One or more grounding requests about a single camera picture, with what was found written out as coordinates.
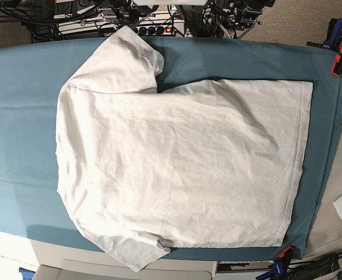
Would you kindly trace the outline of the beige drawer cabinet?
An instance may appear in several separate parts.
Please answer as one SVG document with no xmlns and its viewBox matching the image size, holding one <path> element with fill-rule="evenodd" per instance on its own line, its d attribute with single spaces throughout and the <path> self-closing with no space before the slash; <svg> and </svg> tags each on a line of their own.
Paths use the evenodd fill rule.
<svg viewBox="0 0 342 280">
<path fill-rule="evenodd" d="M 212 279 L 215 261 L 157 260 L 139 272 L 106 253 L 76 249 L 42 241 L 31 241 L 41 265 L 60 268 L 63 272 L 98 275 L 121 279 Z"/>
</svg>

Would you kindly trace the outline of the orange blue clamp bottom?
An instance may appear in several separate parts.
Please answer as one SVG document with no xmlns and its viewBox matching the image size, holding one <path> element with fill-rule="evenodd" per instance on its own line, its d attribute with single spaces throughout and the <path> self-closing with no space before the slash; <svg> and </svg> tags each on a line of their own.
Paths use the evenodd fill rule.
<svg viewBox="0 0 342 280">
<path fill-rule="evenodd" d="M 274 262 L 270 271 L 257 276 L 255 279 L 257 280 L 265 280 L 265 279 L 280 279 L 287 273 L 288 266 L 292 260 L 293 253 L 295 251 L 295 247 L 288 246 L 286 247 L 279 255 L 277 260 Z"/>
</svg>

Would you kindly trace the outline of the white overhead mount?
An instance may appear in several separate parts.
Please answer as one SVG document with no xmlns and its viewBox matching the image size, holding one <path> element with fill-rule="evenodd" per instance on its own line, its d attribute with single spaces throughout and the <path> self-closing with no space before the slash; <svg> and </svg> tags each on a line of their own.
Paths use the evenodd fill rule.
<svg viewBox="0 0 342 280">
<path fill-rule="evenodd" d="M 194 5 L 203 6 L 207 0 L 133 0 L 139 6 L 154 6 L 154 5 Z"/>
</svg>

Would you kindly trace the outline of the white T-shirt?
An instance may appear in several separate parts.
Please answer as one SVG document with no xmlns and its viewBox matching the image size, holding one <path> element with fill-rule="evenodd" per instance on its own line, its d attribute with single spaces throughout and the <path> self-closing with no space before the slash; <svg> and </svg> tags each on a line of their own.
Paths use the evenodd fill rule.
<svg viewBox="0 0 342 280">
<path fill-rule="evenodd" d="M 62 86 L 57 191 L 74 225 L 135 272 L 173 247 L 281 246 L 313 84 L 201 80 L 160 93 L 163 67 L 123 27 Z"/>
</svg>

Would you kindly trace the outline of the teal table cover cloth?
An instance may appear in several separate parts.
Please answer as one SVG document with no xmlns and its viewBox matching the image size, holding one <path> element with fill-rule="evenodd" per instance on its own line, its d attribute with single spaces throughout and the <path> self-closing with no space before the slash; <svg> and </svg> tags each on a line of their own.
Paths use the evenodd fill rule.
<svg viewBox="0 0 342 280">
<path fill-rule="evenodd" d="M 342 132 L 342 74 L 328 50 L 253 41 L 148 37 L 164 70 L 158 91 L 204 79 L 268 79 L 313 83 L 308 144 L 284 245 L 304 255 Z M 0 50 L 0 231 L 97 251 L 75 228 L 57 193 L 55 115 L 66 80 L 101 38 Z"/>
</svg>

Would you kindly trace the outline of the power strip with red switch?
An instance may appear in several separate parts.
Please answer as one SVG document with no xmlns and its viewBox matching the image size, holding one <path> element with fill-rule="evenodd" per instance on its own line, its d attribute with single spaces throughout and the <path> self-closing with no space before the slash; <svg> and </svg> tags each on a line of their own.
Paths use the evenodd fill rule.
<svg viewBox="0 0 342 280">
<path fill-rule="evenodd" d="M 102 25 L 97 29 L 99 37 L 109 37 L 113 35 L 119 27 L 114 24 Z M 159 25 L 159 26 L 140 26 L 134 27 L 132 30 L 139 36 L 145 37 L 184 37 L 185 35 L 176 27 L 170 25 Z"/>
</svg>

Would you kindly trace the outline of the blue clamp top right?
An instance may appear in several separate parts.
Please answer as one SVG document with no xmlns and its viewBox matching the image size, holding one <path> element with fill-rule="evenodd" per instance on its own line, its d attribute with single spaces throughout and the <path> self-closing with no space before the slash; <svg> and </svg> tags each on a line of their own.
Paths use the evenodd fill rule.
<svg viewBox="0 0 342 280">
<path fill-rule="evenodd" d="M 327 36 L 323 43 L 307 42 L 306 46 L 321 48 L 325 50 L 331 50 L 338 52 L 342 38 L 340 36 L 342 30 L 342 18 L 331 18 L 327 30 Z"/>
</svg>

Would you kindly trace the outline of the orange black clamp top right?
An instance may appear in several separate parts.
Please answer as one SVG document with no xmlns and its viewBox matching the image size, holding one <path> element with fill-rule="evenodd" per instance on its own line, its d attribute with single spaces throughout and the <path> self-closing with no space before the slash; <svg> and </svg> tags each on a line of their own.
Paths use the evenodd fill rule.
<svg viewBox="0 0 342 280">
<path fill-rule="evenodd" d="M 342 46 L 339 48 L 334 57 L 330 73 L 334 76 L 340 76 L 342 74 Z"/>
</svg>

